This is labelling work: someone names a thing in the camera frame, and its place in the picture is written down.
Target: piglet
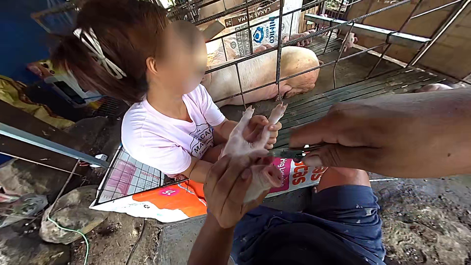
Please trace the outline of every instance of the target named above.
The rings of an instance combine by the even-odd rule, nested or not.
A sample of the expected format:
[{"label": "piglet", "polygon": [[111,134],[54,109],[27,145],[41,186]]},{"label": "piglet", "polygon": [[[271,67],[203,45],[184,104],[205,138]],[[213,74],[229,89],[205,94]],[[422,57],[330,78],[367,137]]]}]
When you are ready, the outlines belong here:
[{"label": "piglet", "polygon": [[346,52],[348,49],[353,47],[354,43],[358,42],[358,38],[355,37],[354,33],[350,32],[349,34],[345,36],[345,39],[343,39],[343,42],[346,42],[345,46],[343,47],[343,51]]},{"label": "piglet", "polygon": [[449,89],[453,89],[453,88],[451,86],[437,83],[437,84],[425,85],[419,89],[416,89],[414,92],[419,93],[419,92],[430,92],[430,91],[449,90]]},{"label": "piglet", "polygon": [[[260,138],[256,142],[247,142],[242,133],[249,124],[252,118],[254,109],[248,107],[242,116],[239,124],[232,130],[229,135],[229,140],[226,143],[220,157],[228,155],[231,157],[250,155],[252,157],[265,157],[268,154],[268,150],[265,149],[270,138],[270,132],[268,127],[274,125],[283,116],[284,111],[288,105],[279,104],[271,112],[268,118],[268,125],[263,128]],[[280,187],[282,175],[281,172],[270,162],[271,160],[267,157],[260,159],[255,165],[250,167],[252,171],[252,183],[244,197],[244,202],[249,202],[258,198],[264,191],[271,189],[272,187]]]}]

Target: piglet leg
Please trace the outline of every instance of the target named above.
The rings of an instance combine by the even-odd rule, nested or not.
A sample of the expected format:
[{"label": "piglet leg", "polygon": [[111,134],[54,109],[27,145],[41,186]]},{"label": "piglet leg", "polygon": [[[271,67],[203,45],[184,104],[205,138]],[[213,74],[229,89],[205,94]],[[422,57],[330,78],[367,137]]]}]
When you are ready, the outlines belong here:
[{"label": "piglet leg", "polygon": [[247,125],[249,125],[254,111],[255,110],[252,108],[252,106],[248,107],[244,111],[240,122],[234,127],[231,134],[229,135],[229,140],[227,141],[226,146],[221,152],[219,158],[225,155],[234,157],[251,153],[250,144],[244,139],[243,132]]},{"label": "piglet leg", "polygon": [[260,139],[253,143],[253,149],[262,149],[265,147],[268,140],[270,139],[270,131],[268,130],[268,127],[270,127],[270,125],[275,125],[281,119],[281,117],[283,117],[286,107],[288,107],[288,104],[283,105],[281,102],[271,111],[270,117],[268,117],[268,125],[263,128]]}]

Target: man's arm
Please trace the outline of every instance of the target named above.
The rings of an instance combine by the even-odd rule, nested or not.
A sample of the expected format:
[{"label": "man's arm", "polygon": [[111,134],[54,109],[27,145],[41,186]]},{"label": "man's arm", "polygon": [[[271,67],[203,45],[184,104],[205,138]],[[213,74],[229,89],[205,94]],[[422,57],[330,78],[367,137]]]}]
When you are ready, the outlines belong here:
[{"label": "man's arm", "polygon": [[234,227],[227,229],[220,227],[214,215],[208,213],[191,249],[188,264],[226,265],[232,248],[233,236]]},{"label": "man's arm", "polygon": [[348,101],[296,128],[290,147],[330,143],[308,166],[358,168],[405,178],[471,173],[471,89]]},{"label": "man's arm", "polygon": [[226,265],[229,260],[234,227],[249,210],[260,205],[268,191],[256,200],[244,203],[252,182],[248,168],[254,161],[248,156],[219,159],[211,168],[203,186],[210,213],[191,249],[188,264]]}]

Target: metal cage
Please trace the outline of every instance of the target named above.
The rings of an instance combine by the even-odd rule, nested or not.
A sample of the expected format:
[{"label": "metal cage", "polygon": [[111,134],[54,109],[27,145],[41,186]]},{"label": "metal cage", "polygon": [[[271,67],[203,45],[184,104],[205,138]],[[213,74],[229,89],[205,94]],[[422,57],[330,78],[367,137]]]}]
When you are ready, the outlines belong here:
[{"label": "metal cage", "polygon": [[[198,14],[199,14],[199,10],[202,8],[202,7],[205,7],[205,6],[208,6],[210,4],[213,4],[213,3],[216,3],[218,1],[223,1],[223,0],[211,0],[211,1],[208,1],[206,3],[203,3],[204,0],[188,0],[188,1],[185,1],[177,6],[174,6],[174,7],[171,7],[169,8],[169,17],[173,20],[175,19],[185,19],[185,20],[188,20],[192,23],[194,23],[195,25],[201,25],[203,23],[206,23],[206,22],[209,22],[209,21],[213,21],[215,19],[218,19],[218,18],[221,18],[223,16],[226,16],[226,15],[229,15],[229,14],[233,14],[235,12],[245,12],[245,14],[248,14],[249,12],[249,8],[250,7],[254,7],[254,5],[257,5],[259,3],[262,3],[264,2],[264,0],[245,0],[245,3],[243,4],[240,4],[240,5],[237,5],[237,6],[234,6],[232,8],[227,8],[225,11],[223,12],[220,12],[220,13],[217,13],[213,16],[210,16],[210,17],[207,17],[207,18],[204,18],[204,19],[197,19],[198,18]],[[453,1],[451,3],[447,3],[441,7],[438,7],[438,8],[434,8],[432,10],[428,10],[428,11],[425,11],[423,13],[420,13],[420,14],[416,14],[414,15],[414,13],[416,12],[416,10],[420,7],[421,3],[423,2],[423,0],[418,0],[417,3],[415,4],[412,12],[409,14],[409,16],[407,17],[407,19],[404,21],[404,23],[402,24],[402,26],[400,27],[399,30],[397,31],[389,31],[387,33],[387,36],[386,36],[386,41],[380,45],[376,45],[374,47],[371,47],[371,48],[368,48],[368,49],[365,49],[365,50],[362,50],[362,51],[359,51],[355,54],[351,54],[351,55],[348,55],[348,56],[345,56],[345,57],[342,57],[342,52],[343,52],[343,48],[345,46],[345,42],[342,44],[342,47],[340,49],[340,53],[339,53],[339,56],[336,60],[334,61],[331,61],[331,62],[326,62],[320,66],[317,66],[317,67],[314,67],[312,69],[309,69],[309,70],[306,70],[306,71],[303,71],[303,72],[300,72],[300,73],[297,73],[295,75],[291,75],[291,76],[288,76],[288,77],[285,77],[285,78],[280,78],[280,60],[281,60],[281,49],[283,47],[286,47],[286,46],[290,46],[290,45],[294,45],[296,44],[297,42],[299,41],[302,41],[302,40],[306,40],[306,39],[309,39],[309,38],[312,38],[312,37],[315,37],[315,36],[319,36],[319,35],[322,35],[322,34],[325,34],[325,33],[328,33],[329,34],[329,37],[327,39],[327,42],[325,44],[325,48],[323,50],[323,52],[321,53],[324,54],[327,52],[327,47],[330,43],[330,40],[333,36],[333,32],[334,30],[337,31],[337,33],[340,32],[340,28],[345,28],[347,27],[348,28],[348,33],[350,33],[352,31],[352,29],[358,25],[362,25],[361,23],[363,22],[363,20],[366,18],[366,17],[369,17],[369,16],[372,16],[372,15],[375,15],[375,14],[378,14],[378,13],[381,13],[383,11],[386,11],[388,9],[391,9],[391,8],[395,8],[395,7],[398,7],[400,5],[404,5],[406,3],[409,3],[411,2],[411,0],[403,0],[403,1],[390,1],[390,5],[387,6],[387,7],[384,7],[384,8],[381,8],[379,10],[375,10],[375,11],[370,11],[370,8],[371,8],[371,3],[372,1],[370,2],[370,7],[368,8],[367,12],[363,15],[363,16],[360,16],[360,17],[356,17],[354,19],[350,19],[348,21],[342,21],[342,20],[339,20],[339,18],[345,18],[346,15],[348,14],[348,11],[350,9],[350,7],[353,5],[353,4],[356,4],[358,2],[361,2],[363,0],[315,0],[315,1],[309,1],[308,3],[302,5],[301,8],[297,8],[295,10],[292,10],[292,11],[289,11],[289,12],[285,12],[283,13],[283,6],[284,6],[284,2],[285,0],[279,0],[280,2],[280,11],[279,11],[279,25],[278,25],[278,45],[273,47],[273,48],[270,48],[270,49],[266,49],[264,51],[261,51],[261,52],[258,52],[258,53],[253,53],[253,50],[252,50],[252,40],[250,40],[250,45],[251,45],[251,54],[246,56],[246,57],[243,57],[243,58],[239,58],[237,60],[234,60],[234,61],[231,61],[231,62],[228,62],[224,65],[221,65],[219,67],[216,67],[216,68],[213,68],[213,69],[210,69],[208,71],[206,71],[206,74],[209,74],[211,72],[215,72],[215,71],[218,71],[218,70],[221,70],[225,67],[229,67],[229,66],[236,66],[237,68],[237,74],[238,74],[238,79],[239,79],[239,85],[241,87],[241,84],[240,84],[240,74],[239,74],[239,71],[238,71],[238,64],[241,63],[241,62],[244,62],[246,60],[250,60],[252,58],[255,58],[257,56],[261,56],[263,54],[266,54],[266,53],[269,53],[271,51],[275,51],[277,50],[277,60],[276,60],[276,80],[274,82],[270,82],[270,83],[267,83],[265,85],[262,85],[262,86],[259,86],[259,87],[256,87],[256,88],[251,88],[249,90],[246,90],[246,91],[243,91],[242,90],[242,87],[241,87],[241,91],[240,93],[237,93],[237,94],[234,94],[234,95],[231,95],[229,97],[226,97],[226,98],[223,98],[223,99],[219,99],[215,102],[220,102],[220,101],[223,101],[223,100],[226,100],[226,99],[229,99],[229,98],[233,98],[233,97],[237,97],[237,96],[241,96],[242,97],[242,101],[245,103],[245,100],[244,100],[244,94],[246,93],[249,93],[251,91],[254,91],[254,90],[257,90],[257,89],[261,89],[263,87],[266,87],[266,86],[269,86],[269,85],[273,85],[273,84],[276,84],[278,86],[278,95],[280,96],[280,87],[279,87],[279,84],[281,81],[284,81],[284,80],[287,80],[287,79],[290,79],[290,78],[293,78],[295,76],[298,76],[298,75],[302,75],[302,74],[305,74],[307,72],[310,72],[310,71],[314,71],[316,69],[319,69],[319,68],[323,68],[323,67],[326,67],[328,65],[334,65],[333,67],[333,83],[334,83],[334,86],[333,88],[336,89],[337,88],[337,82],[336,82],[336,76],[335,76],[335,70],[336,70],[336,67],[337,67],[337,64],[339,63],[339,61],[342,61],[342,60],[345,60],[345,59],[348,59],[348,58],[351,58],[353,56],[357,56],[357,55],[360,55],[362,53],[365,53],[365,52],[368,52],[368,51],[371,51],[371,50],[374,50],[376,48],[381,48],[383,46],[386,46],[386,48],[383,50],[381,56],[379,57],[377,63],[371,68],[370,70],[370,73],[368,74],[368,77],[370,77],[372,75],[372,73],[374,72],[374,70],[377,68],[377,66],[379,65],[379,63],[381,62],[381,60],[384,58],[386,52],[388,52],[388,50],[390,49],[391,45],[393,44],[393,39],[396,38],[398,35],[404,35],[404,34],[401,34],[402,31],[404,30],[405,26],[407,25],[407,23],[409,23],[409,21],[411,19],[414,19],[416,17],[420,17],[422,15],[426,15],[430,12],[433,12],[435,10],[439,10],[441,8],[444,8],[444,7],[447,7],[449,5],[453,5],[455,4],[455,9],[454,11],[450,12],[449,14],[449,17],[448,19],[446,19],[442,25],[436,29],[436,33],[432,36],[431,39],[429,38],[421,38],[420,41],[419,41],[419,44],[418,45],[418,49],[416,51],[416,54],[414,56],[414,59],[411,60],[411,62],[409,64],[407,64],[407,66],[411,66],[413,64],[415,64],[418,59],[424,54],[424,51],[426,51],[431,44],[433,44],[436,39],[439,37],[439,32],[440,32],[440,29],[443,28],[446,24],[448,24],[448,22],[450,21],[450,18],[452,16],[454,16],[457,12],[457,10],[459,10],[460,8],[464,8],[468,3],[469,1],[467,0],[456,0],[456,1]],[[326,4],[330,4],[331,6],[335,6],[335,5],[332,5],[332,3],[336,3],[338,5],[338,9],[337,10],[332,10],[332,8],[330,8],[331,10],[326,10]],[[316,23],[315,24],[315,28],[317,29],[316,32],[314,33],[311,33],[309,35],[306,35],[306,36],[303,36],[303,37],[300,37],[298,39],[294,39],[294,40],[291,40],[291,41],[288,41],[288,42],[285,42],[285,43],[281,43],[281,28],[282,28],[282,17],[284,16],[289,16],[291,14],[293,14],[294,12],[297,12],[297,11],[306,11],[310,8],[313,8],[313,7],[319,7],[317,10],[318,10],[318,15],[319,13],[322,11],[326,11],[325,13],[328,15],[328,17],[325,19],[325,21],[328,22],[329,24],[329,27],[328,28],[324,28],[324,29],[321,29],[319,27],[319,25]],[[262,23],[266,23],[268,22],[269,19],[265,20],[265,21],[261,21],[261,22],[258,22],[256,24],[250,24],[250,20],[247,19],[247,23],[246,23],[246,26],[241,28],[241,29],[238,29],[234,32],[231,32],[231,33],[228,33],[228,34],[225,34],[223,36],[220,36],[220,37],[217,37],[217,38],[213,38],[207,42],[211,42],[211,41],[215,41],[215,40],[218,40],[218,39],[223,39],[225,37],[228,37],[229,35],[232,35],[232,34],[237,34],[239,32],[242,32],[242,31],[246,31],[246,30],[249,30],[249,36],[252,35],[252,28],[255,27],[255,26],[258,26]]]}]

